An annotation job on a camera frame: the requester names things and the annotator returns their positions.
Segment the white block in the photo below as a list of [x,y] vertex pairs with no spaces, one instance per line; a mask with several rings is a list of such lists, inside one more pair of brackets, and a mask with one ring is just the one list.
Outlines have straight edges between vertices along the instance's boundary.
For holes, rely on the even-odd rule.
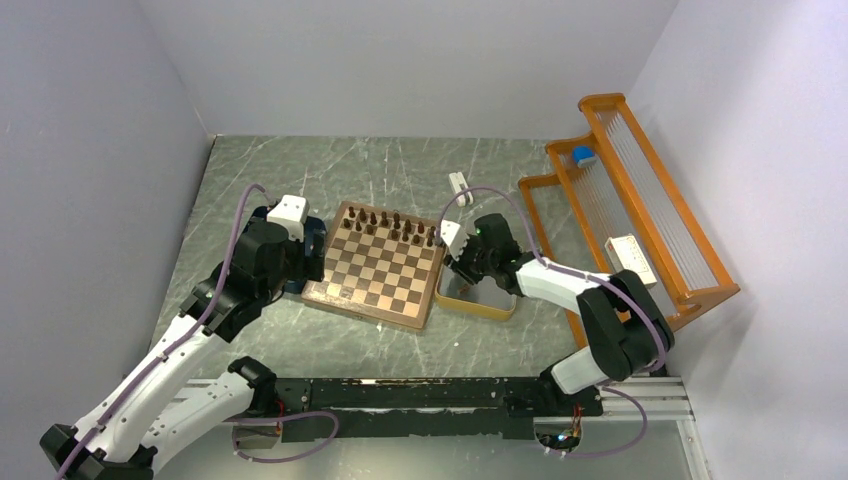
[[[454,195],[468,188],[468,182],[465,181],[465,175],[462,172],[449,173],[448,180],[450,181],[451,190],[453,190]],[[456,199],[456,204],[460,207],[471,205],[472,203],[474,203],[474,197],[471,195],[471,192],[467,192],[465,195]]]
[[289,239],[303,241],[303,223],[309,214],[309,202],[303,197],[286,195],[268,212],[268,221],[278,223],[289,232]]
[[639,279],[646,287],[651,288],[657,283],[657,277],[648,264],[648,259],[642,252],[642,247],[633,235],[608,238],[604,243],[604,249],[616,272],[632,270],[639,275]]
[[440,231],[441,233],[439,235],[442,237],[442,241],[445,242],[448,253],[453,258],[459,258],[462,255],[462,250],[465,248],[466,242],[468,242],[468,234],[465,233],[465,230],[458,223],[449,220],[442,220]]
[[574,163],[577,164],[578,168],[586,168],[589,165],[598,161],[597,155],[592,155],[591,157],[581,158],[580,160],[576,160]]

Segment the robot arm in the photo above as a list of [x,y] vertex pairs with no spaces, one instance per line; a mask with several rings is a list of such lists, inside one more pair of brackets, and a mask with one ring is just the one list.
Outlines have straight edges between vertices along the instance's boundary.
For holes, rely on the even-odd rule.
[[[44,434],[41,446],[54,466],[58,468],[94,428],[98,434],[81,451],[67,478],[152,478],[177,452],[221,421],[273,411],[276,376],[245,357],[233,362],[212,386],[163,412],[202,361],[256,320],[262,308],[282,294],[287,281],[322,279],[323,236],[314,237],[312,251],[303,244],[308,211],[304,198],[287,195],[266,218],[251,218],[235,244],[223,291],[204,325],[195,328],[214,296],[223,263],[194,288],[162,339],[112,394],[73,427],[57,424]],[[104,413],[127,389],[129,396],[104,421]]]
[[[580,315],[589,346],[545,372],[563,392],[575,394],[608,379],[625,380],[654,362],[659,353],[636,313],[590,276],[609,282],[633,300],[660,334],[666,352],[674,346],[671,329],[634,272],[569,275],[549,259],[540,262],[532,253],[522,252],[500,214],[480,217],[474,225],[476,235],[469,235],[456,223],[442,222],[448,267],[471,284],[490,276],[509,293],[546,300]],[[630,318],[622,322],[620,314]]]

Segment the marble pattern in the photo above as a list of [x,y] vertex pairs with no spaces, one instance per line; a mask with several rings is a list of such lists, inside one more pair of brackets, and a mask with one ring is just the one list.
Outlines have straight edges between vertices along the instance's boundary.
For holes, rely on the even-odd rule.
[[[218,137],[189,219],[153,341],[179,304],[220,262],[242,190],[263,184],[276,196],[305,196],[311,215],[332,219],[343,200],[436,218],[451,195],[448,173],[471,185],[508,192],[526,175],[550,171],[543,141],[438,138]],[[470,225],[502,212],[525,248],[526,235],[509,204],[480,192],[448,218]],[[592,261],[559,187],[535,195],[558,260],[578,268]],[[247,208],[260,205],[253,195]],[[434,305],[419,334],[305,307],[286,295],[266,308],[228,348],[208,358],[197,378],[217,377],[235,358],[251,355],[280,377],[417,377],[536,375],[575,350],[562,309],[522,298],[506,322]]]

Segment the chessboard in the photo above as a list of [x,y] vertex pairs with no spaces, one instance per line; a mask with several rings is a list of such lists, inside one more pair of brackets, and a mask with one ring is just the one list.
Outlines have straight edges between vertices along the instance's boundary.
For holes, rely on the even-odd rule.
[[327,238],[324,281],[301,297],[319,307],[424,328],[445,249],[436,222],[343,202]]

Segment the white wall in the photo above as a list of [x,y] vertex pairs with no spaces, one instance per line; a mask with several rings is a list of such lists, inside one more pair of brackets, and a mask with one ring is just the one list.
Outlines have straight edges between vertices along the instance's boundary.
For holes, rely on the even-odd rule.
[[207,158],[132,0],[0,4],[0,477],[146,351]]
[[141,0],[210,132],[560,138],[677,0]]
[[848,478],[848,8],[682,0],[629,103],[742,286],[679,333],[716,479]]

